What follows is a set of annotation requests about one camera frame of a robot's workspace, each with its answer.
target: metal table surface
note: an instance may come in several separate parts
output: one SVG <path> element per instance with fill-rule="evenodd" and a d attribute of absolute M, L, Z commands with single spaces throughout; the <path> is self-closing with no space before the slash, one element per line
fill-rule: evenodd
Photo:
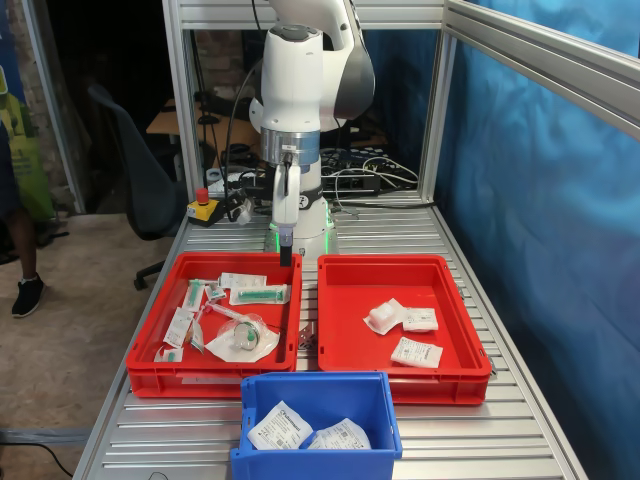
<path fill-rule="evenodd" d="M 398 192 L 375 202 L 420 200 L 414 192 Z M 404 454 L 393 478 L 586 478 L 437 208 L 358 210 L 358 218 L 336 216 L 340 252 L 442 255 L 496 371 L 483 405 L 396 406 Z M 268 222 L 267 217 L 245 226 L 223 221 L 209 229 L 183 223 L 138 329 L 177 254 L 262 251 Z M 305 264 L 301 329 L 315 328 L 316 284 L 315 264 Z M 315 352 L 300 351 L 298 370 L 315 368 Z M 136 398 L 123 361 L 74 479 L 148 480 L 154 472 L 169 480 L 231 479 L 229 449 L 239 439 L 240 417 L 235 401 Z M 152 480 L 164 478 L 156 474 Z"/>

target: blue backdrop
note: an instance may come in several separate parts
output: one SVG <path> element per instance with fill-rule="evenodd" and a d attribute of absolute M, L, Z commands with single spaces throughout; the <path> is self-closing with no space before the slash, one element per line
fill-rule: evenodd
<path fill-rule="evenodd" d="M 638 0 L 477 3 L 638 56 Z M 415 168 L 435 38 L 367 35 L 376 104 Z M 453 78 L 447 222 L 587 473 L 640 478 L 640 143 L 466 45 Z"/>

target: shoe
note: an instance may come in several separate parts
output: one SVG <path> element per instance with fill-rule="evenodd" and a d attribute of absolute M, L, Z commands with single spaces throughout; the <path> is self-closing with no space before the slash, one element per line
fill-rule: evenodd
<path fill-rule="evenodd" d="M 11 315 L 14 318 L 23 318 L 35 312 L 38 305 L 40 305 L 45 284 L 40 279 L 40 275 L 36 274 L 35 280 L 19 282 L 18 289 L 20 289 L 20 293 L 18 294 L 16 303 L 13 304 Z"/>

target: red plastic tray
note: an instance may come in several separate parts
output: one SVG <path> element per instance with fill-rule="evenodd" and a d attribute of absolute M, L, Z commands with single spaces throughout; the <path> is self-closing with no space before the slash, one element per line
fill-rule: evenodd
<path fill-rule="evenodd" d="M 405 307 L 434 308 L 438 330 L 386 335 L 363 321 L 395 298 Z M 391 361 L 400 337 L 438 345 L 438 368 Z M 436 255 L 327 255 L 318 260 L 318 365 L 326 371 L 382 370 L 396 403 L 479 404 L 491 364 L 447 263 Z"/>
<path fill-rule="evenodd" d="M 242 378 L 294 371 L 298 354 L 302 261 L 299 255 L 293 257 L 291 267 L 281 267 L 280 255 L 271 253 L 179 255 L 127 356 L 133 393 L 139 397 L 240 398 Z M 190 346 L 185 346 L 180 363 L 154 362 L 176 307 L 182 305 L 189 279 L 214 280 L 222 272 L 266 275 L 267 285 L 292 286 L 291 300 L 287 304 L 230 307 L 240 313 L 256 313 L 271 330 L 280 329 L 278 346 L 256 363 L 227 363 L 206 349 L 203 355 Z M 227 299 L 220 304 L 229 306 Z M 216 337 L 220 326 L 228 320 L 217 312 L 202 316 L 200 324 L 205 344 Z"/>

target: person's leg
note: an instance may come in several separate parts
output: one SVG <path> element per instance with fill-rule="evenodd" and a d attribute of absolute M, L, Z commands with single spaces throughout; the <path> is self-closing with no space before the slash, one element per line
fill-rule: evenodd
<path fill-rule="evenodd" d="M 22 278 L 36 278 L 36 235 L 33 222 L 27 211 L 20 207 L 5 215 L 4 222 L 9 229 L 11 240 L 20 256 Z"/>
<path fill-rule="evenodd" d="M 7 224 L 13 244 L 20 255 L 22 280 L 18 299 L 11 309 L 14 317 L 33 313 L 40 304 L 45 285 L 36 272 L 36 240 L 29 213 L 20 203 L 18 185 L 11 164 L 9 137 L 0 125 L 0 218 Z"/>

